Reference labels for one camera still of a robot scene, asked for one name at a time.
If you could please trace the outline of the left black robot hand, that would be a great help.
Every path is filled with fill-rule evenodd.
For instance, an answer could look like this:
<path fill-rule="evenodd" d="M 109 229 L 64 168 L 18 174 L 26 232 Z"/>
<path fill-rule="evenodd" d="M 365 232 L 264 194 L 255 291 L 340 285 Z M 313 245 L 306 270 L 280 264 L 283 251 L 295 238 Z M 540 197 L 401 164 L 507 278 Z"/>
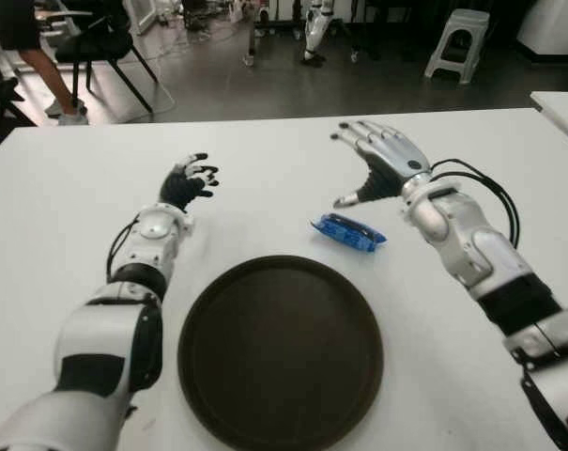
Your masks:
<path fill-rule="evenodd" d="M 208 155 L 193 153 L 176 163 L 162 183 L 159 200 L 185 211 L 197 197 L 210 198 L 219 185 L 215 175 L 219 168 L 204 164 Z"/>

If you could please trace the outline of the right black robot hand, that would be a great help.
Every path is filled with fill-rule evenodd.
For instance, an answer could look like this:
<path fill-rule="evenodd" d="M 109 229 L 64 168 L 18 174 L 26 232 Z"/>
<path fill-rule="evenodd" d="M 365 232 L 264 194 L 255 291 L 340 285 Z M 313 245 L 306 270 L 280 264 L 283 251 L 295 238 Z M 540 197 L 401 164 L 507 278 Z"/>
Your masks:
<path fill-rule="evenodd" d="M 432 168 L 422 151 L 393 127 L 369 120 L 347 121 L 330 139 L 350 147 L 364 160 L 368 176 L 362 186 L 333 202 L 336 209 L 389 197 L 406 197 L 432 178 Z"/>

